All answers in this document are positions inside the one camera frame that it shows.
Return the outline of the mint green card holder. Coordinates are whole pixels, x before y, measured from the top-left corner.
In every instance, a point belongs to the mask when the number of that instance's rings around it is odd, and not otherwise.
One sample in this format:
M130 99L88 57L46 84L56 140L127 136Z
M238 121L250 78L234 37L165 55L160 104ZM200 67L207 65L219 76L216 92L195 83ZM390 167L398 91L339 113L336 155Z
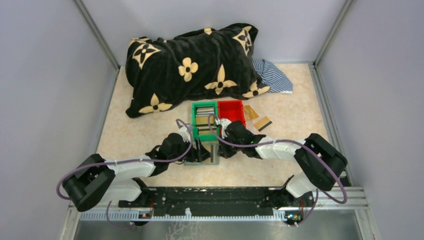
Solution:
M217 141L203 141L202 145L209 151L210 157L202 162L185 162L184 166L210 166L219 164L219 144Z

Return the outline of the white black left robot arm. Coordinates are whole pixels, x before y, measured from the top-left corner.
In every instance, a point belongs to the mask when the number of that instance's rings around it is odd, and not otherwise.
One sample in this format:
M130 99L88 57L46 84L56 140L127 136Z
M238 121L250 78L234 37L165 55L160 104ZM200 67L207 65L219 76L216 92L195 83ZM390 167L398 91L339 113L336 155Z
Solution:
M150 193L142 178L163 173L172 162L201 163L210 157L199 139L173 132L141 158L106 160L92 154L59 185L79 212L113 201L124 202L124 207L144 207Z

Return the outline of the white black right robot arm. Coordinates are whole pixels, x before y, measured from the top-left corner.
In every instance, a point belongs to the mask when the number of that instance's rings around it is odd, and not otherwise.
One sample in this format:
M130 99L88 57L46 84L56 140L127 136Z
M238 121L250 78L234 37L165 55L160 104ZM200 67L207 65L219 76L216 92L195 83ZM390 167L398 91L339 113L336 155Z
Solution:
M221 156L230 158L241 151L249 158L291 161L300 166L301 173L291 177L281 193L287 206L295 206L308 192L330 191L348 164L347 159L317 133L297 141L283 140L254 134L239 120L222 118L218 123Z

